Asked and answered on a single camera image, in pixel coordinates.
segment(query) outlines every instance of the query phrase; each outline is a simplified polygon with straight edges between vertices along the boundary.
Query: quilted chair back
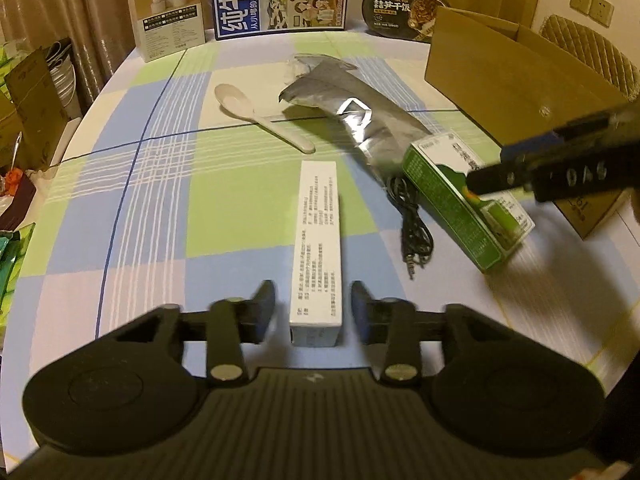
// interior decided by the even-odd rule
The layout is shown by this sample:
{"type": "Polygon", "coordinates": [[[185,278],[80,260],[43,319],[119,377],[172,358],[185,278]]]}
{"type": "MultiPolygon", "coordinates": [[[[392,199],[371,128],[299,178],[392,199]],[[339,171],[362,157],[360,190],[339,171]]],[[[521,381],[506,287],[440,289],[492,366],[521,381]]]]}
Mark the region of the quilted chair back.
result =
{"type": "Polygon", "coordinates": [[[640,94],[640,72],[636,66],[607,38],[589,27],[552,14],[542,24],[540,34],[593,68],[630,101],[640,94]]]}

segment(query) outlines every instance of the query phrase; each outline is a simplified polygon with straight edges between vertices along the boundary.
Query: cardboard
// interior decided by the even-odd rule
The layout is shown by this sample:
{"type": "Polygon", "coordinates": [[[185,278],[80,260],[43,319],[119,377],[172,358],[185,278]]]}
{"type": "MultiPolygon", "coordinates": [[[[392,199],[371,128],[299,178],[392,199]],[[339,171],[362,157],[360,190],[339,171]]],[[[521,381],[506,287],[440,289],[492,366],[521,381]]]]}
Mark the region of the cardboard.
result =
{"type": "Polygon", "coordinates": [[[11,164],[15,140],[22,132],[15,165],[22,170],[49,167],[68,122],[43,51],[35,50],[5,78],[12,101],[0,92],[0,167],[11,164]]]}
{"type": "Polygon", "coordinates": [[[128,0],[140,56],[152,61],[205,42],[202,0],[128,0]]]}
{"type": "MultiPolygon", "coordinates": [[[[425,80],[501,145],[627,102],[596,71],[528,28],[466,10],[438,10],[425,80]]],[[[614,191],[556,205],[584,238],[622,198],[614,191]]]]}

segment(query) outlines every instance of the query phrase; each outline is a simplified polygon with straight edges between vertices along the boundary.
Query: white plastic spoon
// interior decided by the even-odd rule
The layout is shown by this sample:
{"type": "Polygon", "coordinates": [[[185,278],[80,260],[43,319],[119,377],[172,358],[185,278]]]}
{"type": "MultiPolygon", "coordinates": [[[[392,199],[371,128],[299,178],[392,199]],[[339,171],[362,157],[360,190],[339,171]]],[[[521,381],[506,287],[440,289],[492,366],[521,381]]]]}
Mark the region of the white plastic spoon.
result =
{"type": "Polygon", "coordinates": [[[277,124],[272,123],[270,120],[256,115],[252,102],[249,101],[249,98],[235,86],[223,83],[216,86],[214,88],[214,92],[218,102],[220,102],[226,111],[232,113],[236,117],[260,124],[272,134],[280,137],[282,140],[286,140],[292,146],[295,146],[302,153],[315,152],[316,146],[306,137],[303,137],[296,132],[289,132],[277,124]]]}

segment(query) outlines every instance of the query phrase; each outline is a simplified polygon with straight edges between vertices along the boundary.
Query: cardboard box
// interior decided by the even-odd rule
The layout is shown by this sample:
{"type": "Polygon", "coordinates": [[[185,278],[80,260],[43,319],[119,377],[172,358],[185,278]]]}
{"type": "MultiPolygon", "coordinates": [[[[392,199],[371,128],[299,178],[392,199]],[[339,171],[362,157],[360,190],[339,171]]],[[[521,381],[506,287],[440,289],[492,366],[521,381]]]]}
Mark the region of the cardboard box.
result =
{"type": "Polygon", "coordinates": [[[402,169],[453,239],[486,272],[513,253],[534,223],[511,193],[480,198],[466,188],[466,174],[480,166],[482,160],[449,133],[414,142],[402,169]]]}
{"type": "Polygon", "coordinates": [[[49,167],[68,122],[44,53],[35,50],[5,77],[13,102],[0,92],[0,168],[11,164],[18,133],[22,141],[15,165],[22,170],[49,167]]]}
{"type": "Polygon", "coordinates": [[[340,219],[335,162],[304,160],[291,279],[291,341],[336,344],[342,326],[340,219]]]}
{"type": "MultiPolygon", "coordinates": [[[[627,102],[596,71],[528,28],[465,10],[438,10],[425,80],[501,145],[627,102]]],[[[557,206],[584,238],[621,194],[557,206]]]]}
{"type": "Polygon", "coordinates": [[[136,46],[145,61],[205,42],[201,0],[128,0],[136,46]]]}

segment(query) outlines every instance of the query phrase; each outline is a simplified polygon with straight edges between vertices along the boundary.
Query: wall outlet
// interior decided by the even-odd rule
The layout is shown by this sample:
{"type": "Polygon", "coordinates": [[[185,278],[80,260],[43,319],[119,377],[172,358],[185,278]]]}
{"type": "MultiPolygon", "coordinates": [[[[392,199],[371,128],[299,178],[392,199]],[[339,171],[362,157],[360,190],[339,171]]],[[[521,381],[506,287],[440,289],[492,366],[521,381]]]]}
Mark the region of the wall outlet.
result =
{"type": "Polygon", "coordinates": [[[569,7],[583,14],[588,14],[591,8],[591,0],[570,0],[569,7]]]}
{"type": "Polygon", "coordinates": [[[607,0],[591,0],[589,16],[599,24],[609,27],[613,16],[613,5],[607,0]]]}

